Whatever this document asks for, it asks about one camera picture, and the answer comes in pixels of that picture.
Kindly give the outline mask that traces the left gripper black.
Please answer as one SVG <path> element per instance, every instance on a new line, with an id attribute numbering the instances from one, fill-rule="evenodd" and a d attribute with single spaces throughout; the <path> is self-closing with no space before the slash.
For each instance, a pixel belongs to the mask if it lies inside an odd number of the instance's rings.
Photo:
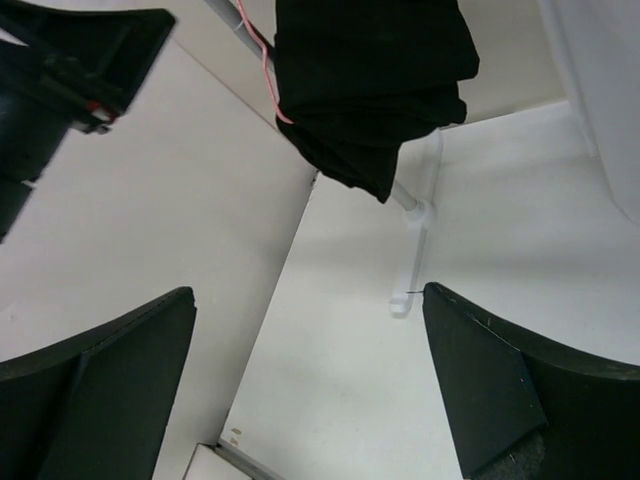
<path id="1" fill-rule="evenodd" d="M 164 9 L 1 9 L 1 29 L 18 41 L 1 42 L 2 237 L 74 123 L 35 98 L 68 111 L 126 113 L 176 24 Z"/>

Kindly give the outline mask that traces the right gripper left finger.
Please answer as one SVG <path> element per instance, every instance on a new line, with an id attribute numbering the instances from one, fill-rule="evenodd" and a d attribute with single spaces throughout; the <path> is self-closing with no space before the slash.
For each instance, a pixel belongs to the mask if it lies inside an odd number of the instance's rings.
<path id="1" fill-rule="evenodd" d="M 152 478 L 195 320 L 179 287 L 2 362 L 2 478 Z"/>

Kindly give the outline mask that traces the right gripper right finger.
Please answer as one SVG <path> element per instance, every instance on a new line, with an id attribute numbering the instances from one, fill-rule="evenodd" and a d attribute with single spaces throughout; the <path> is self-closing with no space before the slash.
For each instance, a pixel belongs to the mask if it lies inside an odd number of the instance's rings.
<path id="1" fill-rule="evenodd" d="M 465 479 L 636 479 L 639 368 L 425 285 L 423 318 Z"/>

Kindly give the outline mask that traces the black trousers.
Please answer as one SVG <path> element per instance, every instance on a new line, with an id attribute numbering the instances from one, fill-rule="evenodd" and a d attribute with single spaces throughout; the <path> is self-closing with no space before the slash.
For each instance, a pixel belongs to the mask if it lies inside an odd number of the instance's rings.
<path id="1" fill-rule="evenodd" d="M 279 1 L 280 132 L 324 176 L 386 202 L 399 149 L 450 124 L 480 58 L 457 2 Z"/>

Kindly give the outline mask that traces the pink wire hanger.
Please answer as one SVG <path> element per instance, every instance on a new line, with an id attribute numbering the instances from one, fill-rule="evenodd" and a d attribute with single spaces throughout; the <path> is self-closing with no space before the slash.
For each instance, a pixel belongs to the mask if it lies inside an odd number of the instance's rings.
<path id="1" fill-rule="evenodd" d="M 261 37 L 254 30 L 254 27 L 247 15 L 243 2 L 241 0 L 236 0 L 235 4 L 240 14 L 241 22 L 245 27 L 250 39 L 253 40 L 255 44 L 258 46 L 260 60 L 261 60 L 261 68 L 262 68 L 263 76 L 267 85 L 267 89 L 269 92 L 274 113 L 282 123 L 292 125 L 293 121 L 290 118 L 288 118 L 280 109 L 277 90 L 274 87 L 271 76 L 269 74 L 270 57 L 269 57 L 269 50 L 268 50 L 267 44 L 264 40 L 261 39 Z"/>

